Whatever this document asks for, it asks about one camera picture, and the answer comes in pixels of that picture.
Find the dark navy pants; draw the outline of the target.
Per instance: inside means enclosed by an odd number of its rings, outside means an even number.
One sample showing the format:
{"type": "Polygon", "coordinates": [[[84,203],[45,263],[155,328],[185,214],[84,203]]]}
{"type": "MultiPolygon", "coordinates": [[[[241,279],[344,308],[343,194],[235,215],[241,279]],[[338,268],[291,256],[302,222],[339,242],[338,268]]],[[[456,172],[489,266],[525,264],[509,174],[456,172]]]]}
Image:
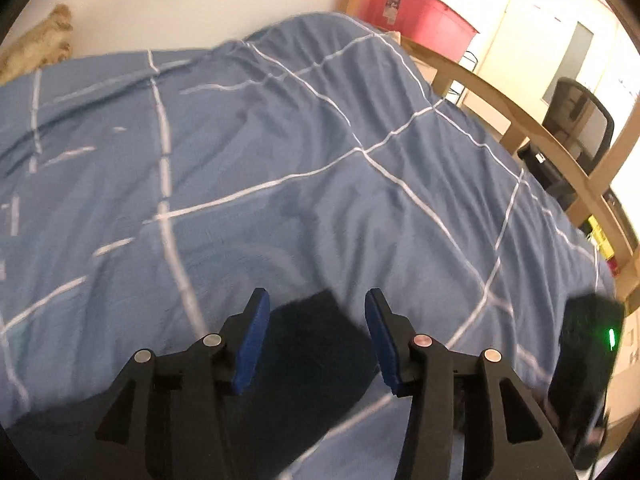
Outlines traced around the dark navy pants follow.
{"type": "MultiPolygon", "coordinates": [[[[2,477],[156,479],[154,370],[160,357],[149,349],[134,352],[103,392],[4,428],[2,477]]],[[[343,419],[377,370],[370,339],[332,292],[270,306],[252,382],[224,401],[235,479],[274,478],[343,419]]]]}

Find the red plastic storage bin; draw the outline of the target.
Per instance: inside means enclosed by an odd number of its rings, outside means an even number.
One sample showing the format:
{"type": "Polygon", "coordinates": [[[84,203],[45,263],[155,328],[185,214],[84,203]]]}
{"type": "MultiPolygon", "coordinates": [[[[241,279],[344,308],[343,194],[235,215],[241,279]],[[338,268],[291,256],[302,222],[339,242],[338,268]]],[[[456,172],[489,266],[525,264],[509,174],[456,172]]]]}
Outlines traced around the red plastic storage bin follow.
{"type": "Polygon", "coordinates": [[[478,30],[442,0],[369,0],[366,21],[459,62],[478,30]]]}

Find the blue checked duvet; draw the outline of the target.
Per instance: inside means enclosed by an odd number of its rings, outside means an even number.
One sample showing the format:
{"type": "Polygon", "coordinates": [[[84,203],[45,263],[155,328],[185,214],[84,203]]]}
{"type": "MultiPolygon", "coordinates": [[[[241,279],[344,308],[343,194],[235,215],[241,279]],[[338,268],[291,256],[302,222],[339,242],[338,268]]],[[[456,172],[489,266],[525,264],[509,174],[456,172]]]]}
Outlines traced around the blue checked duvet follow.
{"type": "MultiPolygon", "coordinates": [[[[139,349],[328,290],[550,384],[606,262],[398,44],[337,13],[204,51],[81,58],[1,90],[1,421],[103,392],[139,349]]],[[[273,479],[389,479],[409,403],[377,370],[273,479]]]]}

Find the black office chair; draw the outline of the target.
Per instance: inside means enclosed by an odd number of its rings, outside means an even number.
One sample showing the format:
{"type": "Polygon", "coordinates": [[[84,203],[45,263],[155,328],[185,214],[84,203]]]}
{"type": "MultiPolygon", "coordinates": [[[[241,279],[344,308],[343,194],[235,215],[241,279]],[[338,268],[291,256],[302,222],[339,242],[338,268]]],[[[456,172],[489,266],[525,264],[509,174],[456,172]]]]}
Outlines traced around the black office chair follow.
{"type": "MultiPolygon", "coordinates": [[[[561,77],[556,82],[542,126],[570,153],[585,174],[591,174],[610,148],[614,119],[585,86],[561,77]]],[[[574,188],[535,144],[528,141],[516,154],[563,210],[574,203],[577,198],[574,188]]]]}

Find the wooden bed frame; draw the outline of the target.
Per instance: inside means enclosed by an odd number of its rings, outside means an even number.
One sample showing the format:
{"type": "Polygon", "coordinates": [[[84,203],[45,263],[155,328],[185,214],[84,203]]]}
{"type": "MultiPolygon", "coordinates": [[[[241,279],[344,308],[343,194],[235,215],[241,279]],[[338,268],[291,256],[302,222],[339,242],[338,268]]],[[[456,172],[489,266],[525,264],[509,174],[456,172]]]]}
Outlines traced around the wooden bed frame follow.
{"type": "MultiPolygon", "coordinates": [[[[639,288],[639,23],[623,0],[438,0],[468,20],[480,40],[472,70],[434,42],[405,37],[404,46],[431,67],[432,86],[445,93],[461,82],[463,104],[500,133],[509,152],[536,143],[575,192],[567,217],[597,220],[613,251],[620,299],[639,288]],[[578,165],[570,146],[552,138],[542,121],[548,90],[567,59],[577,26],[592,33],[576,77],[614,117],[612,144],[591,169],[578,165]]],[[[340,0],[360,16],[369,0],[340,0]]]]}

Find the yellow object on floor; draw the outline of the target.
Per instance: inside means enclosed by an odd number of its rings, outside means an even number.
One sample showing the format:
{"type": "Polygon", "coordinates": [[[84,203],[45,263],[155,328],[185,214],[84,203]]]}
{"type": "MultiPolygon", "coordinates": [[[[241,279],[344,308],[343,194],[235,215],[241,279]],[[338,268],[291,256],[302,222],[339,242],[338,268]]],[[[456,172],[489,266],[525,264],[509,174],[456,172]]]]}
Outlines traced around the yellow object on floor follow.
{"type": "Polygon", "coordinates": [[[613,246],[595,216],[590,216],[587,220],[587,238],[597,248],[600,255],[605,258],[611,272],[614,275],[619,274],[620,268],[618,267],[613,246]]]}

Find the beige patterned pillow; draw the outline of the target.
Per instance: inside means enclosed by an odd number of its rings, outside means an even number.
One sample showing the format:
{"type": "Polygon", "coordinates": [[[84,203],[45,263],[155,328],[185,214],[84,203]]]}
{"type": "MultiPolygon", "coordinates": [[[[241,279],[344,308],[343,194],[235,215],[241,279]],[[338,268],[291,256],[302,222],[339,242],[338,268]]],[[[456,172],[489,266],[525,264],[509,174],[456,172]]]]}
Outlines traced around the beige patterned pillow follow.
{"type": "Polygon", "coordinates": [[[57,4],[43,21],[1,52],[2,86],[38,68],[69,60],[72,31],[72,11],[66,4],[57,4]]]}

